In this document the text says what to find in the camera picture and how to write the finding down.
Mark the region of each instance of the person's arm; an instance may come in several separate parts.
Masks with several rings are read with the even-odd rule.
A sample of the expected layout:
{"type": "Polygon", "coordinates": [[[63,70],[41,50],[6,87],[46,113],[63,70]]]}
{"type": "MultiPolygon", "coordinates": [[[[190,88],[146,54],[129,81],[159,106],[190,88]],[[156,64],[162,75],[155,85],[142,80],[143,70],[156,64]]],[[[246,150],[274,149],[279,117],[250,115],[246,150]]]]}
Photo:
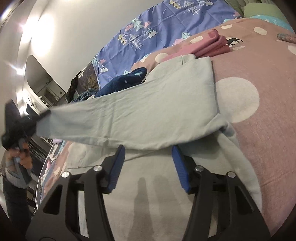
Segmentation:
{"type": "MultiPolygon", "coordinates": [[[[28,149],[28,144],[24,143],[24,149],[28,149]]],[[[8,217],[12,224],[25,235],[31,222],[30,210],[27,202],[27,187],[20,182],[13,158],[20,157],[20,164],[26,169],[32,168],[32,159],[29,152],[20,152],[10,149],[6,156],[6,177],[3,177],[3,192],[7,206],[8,217]]]]}

